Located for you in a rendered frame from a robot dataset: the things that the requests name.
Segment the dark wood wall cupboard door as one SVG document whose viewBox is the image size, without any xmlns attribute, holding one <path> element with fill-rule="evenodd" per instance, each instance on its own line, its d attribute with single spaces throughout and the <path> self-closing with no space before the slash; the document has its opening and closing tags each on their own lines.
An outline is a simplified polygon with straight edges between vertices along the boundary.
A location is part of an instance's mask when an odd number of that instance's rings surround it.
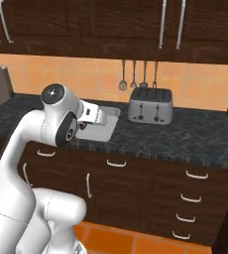
<svg viewBox="0 0 228 254">
<path fill-rule="evenodd" d="M 71 57 L 80 48 L 77 0 L 5 0 L 3 12 L 14 41 L 7 42 L 0 17 L 4 53 Z"/>
<path fill-rule="evenodd" d="M 164 44 L 159 50 L 163 0 L 78 0 L 83 55 L 98 59 L 167 59 L 171 47 L 167 41 L 168 4 Z"/>
<path fill-rule="evenodd" d="M 175 45 L 181 0 L 171 0 Z M 180 49 L 188 63 L 228 64 L 228 0 L 186 0 Z"/>
</svg>

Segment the steel sink basin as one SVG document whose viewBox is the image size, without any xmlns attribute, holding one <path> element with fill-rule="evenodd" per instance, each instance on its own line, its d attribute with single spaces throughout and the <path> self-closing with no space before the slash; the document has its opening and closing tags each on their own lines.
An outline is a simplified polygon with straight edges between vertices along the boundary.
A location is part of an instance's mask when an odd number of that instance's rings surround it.
<svg viewBox="0 0 228 254">
<path fill-rule="evenodd" d="M 98 106 L 94 103 L 82 101 L 83 111 L 78 118 L 78 130 L 75 135 L 77 139 L 108 142 L 114 132 L 121 110 L 117 107 Z M 107 114 L 105 126 L 96 125 L 98 108 Z"/>
</svg>

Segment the hanging metal spoon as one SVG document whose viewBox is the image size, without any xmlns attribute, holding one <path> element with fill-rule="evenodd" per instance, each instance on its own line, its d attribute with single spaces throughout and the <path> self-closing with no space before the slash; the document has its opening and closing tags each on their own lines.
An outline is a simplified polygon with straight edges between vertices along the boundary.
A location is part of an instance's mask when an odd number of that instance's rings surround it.
<svg viewBox="0 0 228 254">
<path fill-rule="evenodd" d="M 136 83 L 136 60 L 133 60 L 133 79 L 130 84 L 130 87 L 137 87 Z"/>
</svg>

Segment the hanging metal fork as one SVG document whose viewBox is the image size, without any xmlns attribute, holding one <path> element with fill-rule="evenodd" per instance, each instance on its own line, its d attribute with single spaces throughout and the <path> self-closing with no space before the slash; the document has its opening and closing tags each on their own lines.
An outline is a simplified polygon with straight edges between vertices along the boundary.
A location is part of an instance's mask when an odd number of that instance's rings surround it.
<svg viewBox="0 0 228 254">
<path fill-rule="evenodd" d="M 152 83 L 152 88 L 157 88 L 158 65 L 159 65 L 159 63 L 155 62 L 154 80 Z"/>
</svg>

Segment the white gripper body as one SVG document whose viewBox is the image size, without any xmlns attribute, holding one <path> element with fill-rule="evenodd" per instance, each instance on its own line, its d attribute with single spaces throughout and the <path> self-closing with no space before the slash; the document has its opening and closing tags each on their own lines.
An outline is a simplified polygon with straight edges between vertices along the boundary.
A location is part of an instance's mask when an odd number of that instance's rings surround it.
<svg viewBox="0 0 228 254">
<path fill-rule="evenodd" d="M 101 108 L 98 108 L 95 124 L 100 126 L 105 126 L 107 124 L 107 114 Z"/>
</svg>

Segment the silver four-slot toaster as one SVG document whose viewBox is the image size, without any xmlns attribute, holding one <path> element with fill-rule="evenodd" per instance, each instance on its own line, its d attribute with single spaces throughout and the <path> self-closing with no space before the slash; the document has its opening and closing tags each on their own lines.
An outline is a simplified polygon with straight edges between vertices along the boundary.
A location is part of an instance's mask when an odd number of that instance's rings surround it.
<svg viewBox="0 0 228 254">
<path fill-rule="evenodd" d="M 172 115 L 172 93 L 169 89 L 136 87 L 133 90 L 129 100 L 129 121 L 169 125 Z"/>
</svg>

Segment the dark wood base cupboard door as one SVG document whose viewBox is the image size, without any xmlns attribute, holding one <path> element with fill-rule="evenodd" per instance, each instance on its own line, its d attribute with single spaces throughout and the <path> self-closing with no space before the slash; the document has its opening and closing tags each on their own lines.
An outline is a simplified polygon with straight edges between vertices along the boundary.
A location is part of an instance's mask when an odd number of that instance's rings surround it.
<svg viewBox="0 0 228 254">
<path fill-rule="evenodd" d="M 33 188 L 63 191 L 85 198 L 85 178 L 81 164 L 76 167 L 75 165 L 65 166 L 42 163 L 31 158 L 21 159 L 18 171 L 24 180 L 24 163 L 27 163 L 27 175 Z"/>
<path fill-rule="evenodd" d="M 87 196 L 87 173 L 92 198 Z M 154 177 L 132 177 L 103 170 L 87 173 L 86 221 L 139 232 L 148 230 Z"/>
</svg>

